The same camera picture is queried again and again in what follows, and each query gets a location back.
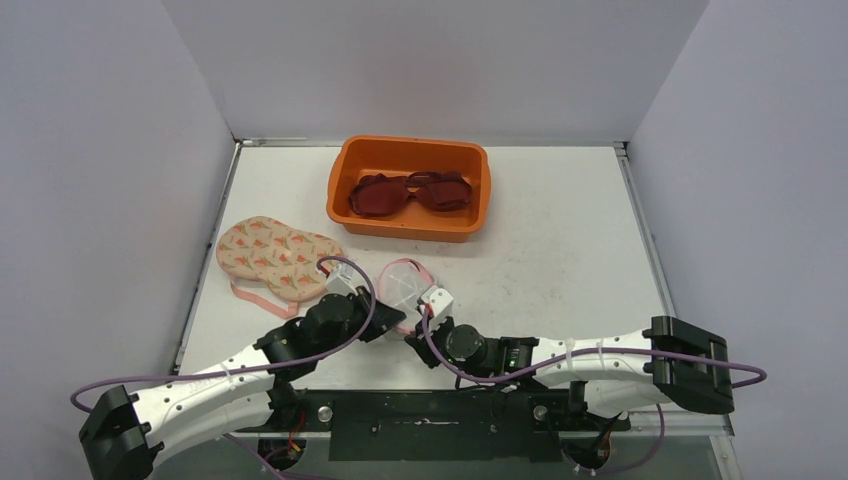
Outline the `white mesh laundry bag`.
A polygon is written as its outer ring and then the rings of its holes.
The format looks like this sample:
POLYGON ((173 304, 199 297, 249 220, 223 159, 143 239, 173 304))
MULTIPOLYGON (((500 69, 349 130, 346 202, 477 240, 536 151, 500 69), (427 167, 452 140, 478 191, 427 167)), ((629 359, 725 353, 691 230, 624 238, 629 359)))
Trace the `white mesh laundry bag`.
POLYGON ((377 299, 405 314, 406 318, 394 327, 399 335, 414 332, 415 325, 421 320, 418 301, 436 284, 436 277, 412 258, 394 260, 383 268, 376 283, 377 299))

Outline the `orange plastic tub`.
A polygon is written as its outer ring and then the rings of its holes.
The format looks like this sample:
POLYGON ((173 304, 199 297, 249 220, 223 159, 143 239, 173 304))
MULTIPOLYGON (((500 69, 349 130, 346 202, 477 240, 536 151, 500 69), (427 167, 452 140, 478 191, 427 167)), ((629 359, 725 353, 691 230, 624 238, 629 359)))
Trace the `orange plastic tub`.
POLYGON ((359 135, 332 166, 326 211, 354 234, 461 243, 484 225, 491 190, 479 145, 359 135))

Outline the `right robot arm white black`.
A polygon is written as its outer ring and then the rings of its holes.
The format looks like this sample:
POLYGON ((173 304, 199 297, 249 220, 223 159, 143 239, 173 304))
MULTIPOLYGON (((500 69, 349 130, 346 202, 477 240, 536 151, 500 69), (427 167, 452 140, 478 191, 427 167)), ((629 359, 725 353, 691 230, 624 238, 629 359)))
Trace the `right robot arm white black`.
POLYGON ((565 414, 580 429, 653 404, 715 415, 735 408, 726 340, 672 316, 589 340, 488 338, 447 318, 430 333, 417 324, 404 341, 428 367, 444 366, 475 383, 530 390, 577 385, 582 391, 567 398, 565 414))

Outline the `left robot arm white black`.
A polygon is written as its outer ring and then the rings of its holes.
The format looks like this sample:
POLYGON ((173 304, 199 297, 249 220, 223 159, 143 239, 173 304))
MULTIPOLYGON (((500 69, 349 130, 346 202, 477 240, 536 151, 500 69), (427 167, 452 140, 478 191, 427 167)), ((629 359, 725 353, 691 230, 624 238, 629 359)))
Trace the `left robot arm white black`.
POLYGON ((319 355, 349 340, 373 341, 405 320, 363 287, 326 294, 305 315, 184 380, 130 392, 105 391, 80 432, 95 479, 145 479, 166 459, 220 435, 297 424, 294 380, 316 369, 319 355))

